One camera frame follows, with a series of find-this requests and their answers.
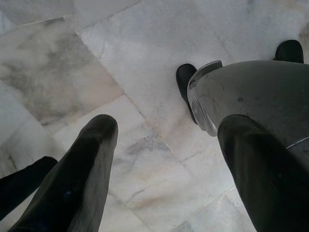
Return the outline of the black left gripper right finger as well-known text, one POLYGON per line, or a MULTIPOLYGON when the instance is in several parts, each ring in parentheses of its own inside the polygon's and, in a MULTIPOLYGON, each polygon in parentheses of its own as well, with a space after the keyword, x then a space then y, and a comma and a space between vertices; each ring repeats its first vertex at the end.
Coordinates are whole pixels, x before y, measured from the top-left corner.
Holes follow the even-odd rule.
POLYGON ((309 232, 309 170, 245 115, 217 134, 223 157, 257 232, 309 232))

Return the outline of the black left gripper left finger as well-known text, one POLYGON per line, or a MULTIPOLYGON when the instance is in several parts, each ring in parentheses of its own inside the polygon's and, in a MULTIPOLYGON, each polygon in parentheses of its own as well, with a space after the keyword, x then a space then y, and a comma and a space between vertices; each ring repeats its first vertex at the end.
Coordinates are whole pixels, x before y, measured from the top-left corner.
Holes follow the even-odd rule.
POLYGON ((112 116, 92 118, 8 232, 98 232, 117 137, 112 116))

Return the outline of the black shirt with green logo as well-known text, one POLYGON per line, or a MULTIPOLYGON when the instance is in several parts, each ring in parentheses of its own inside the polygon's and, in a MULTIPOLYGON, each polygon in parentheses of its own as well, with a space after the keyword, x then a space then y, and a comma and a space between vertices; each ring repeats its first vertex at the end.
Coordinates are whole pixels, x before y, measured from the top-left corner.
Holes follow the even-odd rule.
POLYGON ((0 179, 0 221, 18 207, 42 183, 58 161, 43 157, 32 165, 0 179))

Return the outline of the black robot right foot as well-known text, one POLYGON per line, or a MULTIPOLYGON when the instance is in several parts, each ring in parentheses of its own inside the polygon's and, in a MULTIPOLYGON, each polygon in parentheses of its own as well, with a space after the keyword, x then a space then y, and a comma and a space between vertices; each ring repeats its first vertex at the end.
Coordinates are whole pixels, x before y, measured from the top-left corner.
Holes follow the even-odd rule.
POLYGON ((304 63, 303 48, 297 40, 286 40, 276 49, 273 60, 293 63, 304 63))

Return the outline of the black robot foot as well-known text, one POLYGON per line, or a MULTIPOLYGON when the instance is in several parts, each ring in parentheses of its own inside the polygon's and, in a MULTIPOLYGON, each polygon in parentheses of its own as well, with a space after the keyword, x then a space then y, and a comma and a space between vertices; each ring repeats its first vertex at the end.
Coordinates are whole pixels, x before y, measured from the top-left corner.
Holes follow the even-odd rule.
POLYGON ((303 48, 297 40, 286 40, 276 49, 273 60, 293 63, 304 63, 303 48))
POLYGON ((188 88, 191 77, 195 74, 196 71, 197 69, 192 64, 186 63, 177 68, 176 75, 175 75, 181 97, 185 101, 189 109, 190 116, 195 124, 196 124, 196 120, 194 118, 194 114, 192 112, 190 103, 188 101, 187 88, 188 88))

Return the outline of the black robot left foot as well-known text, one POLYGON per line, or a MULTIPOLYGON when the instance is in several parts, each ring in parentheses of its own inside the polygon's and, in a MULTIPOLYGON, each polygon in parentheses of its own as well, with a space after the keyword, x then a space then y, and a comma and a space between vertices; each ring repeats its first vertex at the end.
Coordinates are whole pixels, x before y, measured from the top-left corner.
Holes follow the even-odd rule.
POLYGON ((196 120, 194 118, 194 114, 192 112, 190 103, 188 101, 187 88, 188 88, 191 77, 195 74, 196 71, 197 69, 192 64, 186 63, 177 68, 176 75, 175 75, 181 97, 185 101, 189 109, 190 116, 195 124, 196 124, 196 120))

